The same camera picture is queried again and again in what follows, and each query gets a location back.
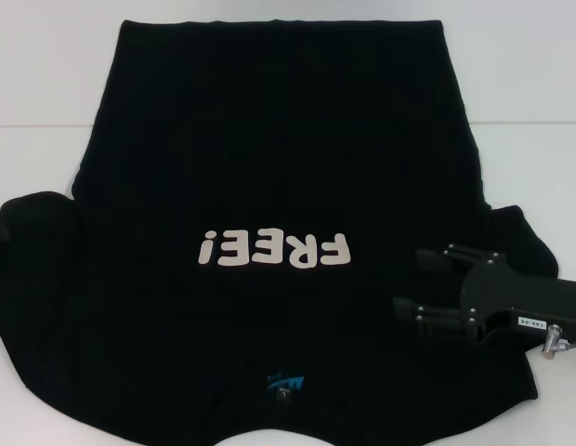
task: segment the white background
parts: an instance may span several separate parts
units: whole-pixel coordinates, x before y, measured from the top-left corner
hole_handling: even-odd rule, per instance
[[[576,281],[576,0],[0,0],[0,206],[68,193],[125,19],[442,20],[487,200],[519,204]],[[539,400],[435,444],[576,445],[576,351],[529,358]],[[277,431],[225,443],[321,444]],[[0,340],[0,446],[125,444],[45,406]]]

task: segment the black fabric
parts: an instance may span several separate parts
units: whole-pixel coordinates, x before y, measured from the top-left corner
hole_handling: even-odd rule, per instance
[[[537,397],[521,340],[420,342],[392,317],[395,296],[459,304],[462,278],[417,248],[557,271],[520,211],[484,202],[439,22],[126,22],[73,194],[3,206],[0,334],[78,420],[149,445],[409,446]],[[257,263],[270,228],[281,263]],[[226,230],[248,231],[248,264],[217,263]],[[317,255],[291,259],[308,234]],[[336,234],[349,261],[321,262]],[[303,386],[280,401],[270,376]]]

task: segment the t-shirt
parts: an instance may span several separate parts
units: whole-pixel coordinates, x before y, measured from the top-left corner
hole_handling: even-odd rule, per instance
[[[492,211],[440,22],[126,21],[74,200],[0,222],[0,334],[26,386],[148,445],[276,428],[421,445],[536,388],[525,343],[419,339],[392,299],[459,306],[419,248],[555,276]]]

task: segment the white label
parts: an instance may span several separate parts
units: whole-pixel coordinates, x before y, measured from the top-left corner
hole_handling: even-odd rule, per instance
[[[524,327],[539,328],[541,330],[546,330],[546,322],[536,321],[535,319],[519,317],[519,325],[523,325]]]

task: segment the label sticker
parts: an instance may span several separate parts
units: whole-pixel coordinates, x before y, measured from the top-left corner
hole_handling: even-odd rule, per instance
[[[278,387],[278,392],[276,392],[276,400],[279,402],[290,402],[292,401],[293,390],[288,387]]]
[[[524,327],[539,328],[540,330],[546,330],[546,321],[537,321],[535,319],[522,318],[519,316],[519,325]]]

